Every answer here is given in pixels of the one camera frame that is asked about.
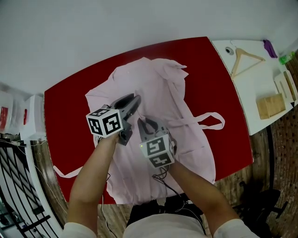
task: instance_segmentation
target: white container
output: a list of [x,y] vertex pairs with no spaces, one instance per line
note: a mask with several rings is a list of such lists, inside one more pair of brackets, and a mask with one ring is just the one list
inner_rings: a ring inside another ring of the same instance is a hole
[[25,102],[27,110],[26,124],[20,131],[22,140],[47,140],[43,116],[43,98],[33,95]]
[[23,127],[24,101],[0,91],[0,133],[17,135]]

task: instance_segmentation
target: fiducial marker cube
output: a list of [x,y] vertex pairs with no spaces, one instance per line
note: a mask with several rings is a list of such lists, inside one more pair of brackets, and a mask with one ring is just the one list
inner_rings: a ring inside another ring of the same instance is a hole
[[174,142],[168,134],[156,137],[140,144],[145,158],[154,168],[164,167],[175,162]]
[[106,138],[123,129],[117,109],[100,108],[86,115],[86,118],[93,135]]

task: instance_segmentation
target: black wire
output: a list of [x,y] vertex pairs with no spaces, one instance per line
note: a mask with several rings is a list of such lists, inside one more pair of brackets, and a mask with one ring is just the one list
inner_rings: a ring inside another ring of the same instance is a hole
[[[106,180],[106,182],[108,181],[108,179],[111,177],[111,175],[108,173],[108,178],[107,178],[107,180]],[[106,219],[106,217],[104,216],[104,214],[103,214],[103,211],[102,211],[102,205],[101,205],[101,214],[102,214],[102,216],[103,216],[103,218],[104,218],[104,220],[105,220],[105,222],[106,222],[106,226],[107,226],[107,229],[117,238],[117,236],[115,235],[115,233],[113,233],[112,232],[112,230],[109,228],[109,226],[108,226],[108,222],[107,222],[107,219]]]
[[[157,181],[157,182],[159,182],[159,183],[161,183],[161,184],[164,184],[167,188],[169,188],[170,190],[172,190],[177,196],[179,196],[179,197],[182,199],[181,195],[180,195],[179,193],[177,193],[177,192],[176,192],[173,188],[171,188],[169,185],[167,185],[166,182],[164,181],[164,179],[166,178],[167,173],[168,173],[168,171],[169,171],[169,166],[167,166],[167,169],[161,167],[161,168],[160,168],[160,171],[161,171],[160,174],[153,174],[153,175],[152,175],[152,178],[153,178],[155,181]],[[188,201],[184,201],[183,199],[182,199],[182,202],[183,202],[183,206],[182,206],[182,208],[181,208],[180,210],[183,210],[184,206],[188,204]],[[198,219],[198,221],[199,221],[199,223],[200,223],[200,225],[201,225],[201,227],[202,227],[202,229],[203,229],[204,234],[206,235],[206,232],[205,232],[203,223],[202,223],[199,219]]]

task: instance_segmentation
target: wooden block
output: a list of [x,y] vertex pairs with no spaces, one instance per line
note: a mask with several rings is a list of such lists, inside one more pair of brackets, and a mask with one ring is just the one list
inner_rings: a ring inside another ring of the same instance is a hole
[[257,109],[260,119],[268,119],[285,110],[283,95],[281,93],[271,97],[257,100]]
[[286,80],[287,83],[288,83],[288,86],[289,86],[289,89],[290,89],[292,98],[293,98],[294,101],[296,101],[296,95],[295,95],[295,93],[294,93],[293,85],[292,85],[292,82],[291,82],[290,79],[289,79],[289,76],[288,76],[287,71],[284,71],[284,77],[285,77],[285,80]]

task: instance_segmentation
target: red label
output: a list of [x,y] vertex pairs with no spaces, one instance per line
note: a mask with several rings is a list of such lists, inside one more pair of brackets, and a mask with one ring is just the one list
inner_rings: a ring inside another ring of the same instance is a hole
[[26,125],[27,123],[27,109],[25,109],[25,113],[24,113],[24,125]]
[[0,130],[4,130],[5,129],[7,115],[8,115],[8,108],[7,107],[1,107]]

